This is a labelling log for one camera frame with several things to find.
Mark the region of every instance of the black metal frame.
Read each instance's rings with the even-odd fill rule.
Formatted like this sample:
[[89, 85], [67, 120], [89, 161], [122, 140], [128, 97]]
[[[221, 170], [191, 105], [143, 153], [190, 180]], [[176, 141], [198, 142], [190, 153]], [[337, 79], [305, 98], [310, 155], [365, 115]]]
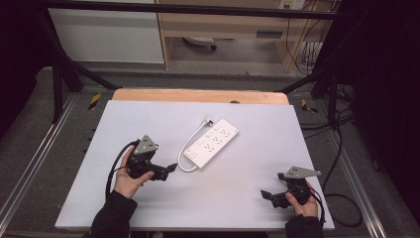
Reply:
[[[73, 9], [73, 10], [95, 10], [95, 11], [118, 11], [118, 12], [154, 12], [154, 13], [178, 13], [178, 14], [206, 14], [226, 16], [249, 16], [289, 19], [320, 19], [320, 20], [351, 20], [352, 13], [334, 12], [310, 12], [291, 11], [280, 9], [259, 9], [259, 8], [238, 8], [238, 7], [217, 7], [217, 6], [194, 6], [194, 5], [166, 5], [166, 4], [141, 4], [141, 3], [115, 3], [115, 2], [90, 2], [90, 1], [69, 1], [69, 0], [33, 0], [32, 9], [42, 30], [47, 35], [50, 45], [53, 47], [56, 64], [53, 67], [54, 81], [54, 118], [55, 122], [62, 113], [62, 92], [61, 78], [65, 81], [70, 91], [80, 91], [82, 83], [76, 71], [84, 74], [108, 89], [118, 89], [105, 79], [99, 77], [83, 66], [73, 61], [64, 51], [58, 35], [48, 18], [48, 8]], [[316, 77], [325, 73], [325, 69], [314, 71], [311, 75], [292, 85], [279, 90], [288, 93], [299, 86], [316, 80]]]

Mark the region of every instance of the white power strip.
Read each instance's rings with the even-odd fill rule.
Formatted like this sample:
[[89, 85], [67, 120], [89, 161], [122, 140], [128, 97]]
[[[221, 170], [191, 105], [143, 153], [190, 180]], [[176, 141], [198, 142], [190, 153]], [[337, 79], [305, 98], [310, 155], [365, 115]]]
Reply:
[[236, 127], [222, 119], [183, 154], [198, 168], [203, 168], [238, 133]]

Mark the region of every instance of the sleeve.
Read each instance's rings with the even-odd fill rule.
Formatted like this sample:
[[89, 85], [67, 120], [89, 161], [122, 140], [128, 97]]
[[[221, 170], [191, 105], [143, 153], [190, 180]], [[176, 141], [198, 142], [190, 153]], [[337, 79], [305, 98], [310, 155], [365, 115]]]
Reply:
[[324, 238], [318, 217], [298, 215], [286, 223], [287, 238]]
[[105, 205], [96, 214], [88, 234], [84, 238], [128, 238], [130, 219], [137, 203], [113, 190]]

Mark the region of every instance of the wall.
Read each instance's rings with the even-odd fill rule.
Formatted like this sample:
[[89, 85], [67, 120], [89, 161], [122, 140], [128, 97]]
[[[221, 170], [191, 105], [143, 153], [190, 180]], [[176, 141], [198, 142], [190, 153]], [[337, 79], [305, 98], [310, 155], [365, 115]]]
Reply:
[[163, 63], [156, 13], [66, 9], [50, 9], [50, 13], [61, 44], [73, 60]]

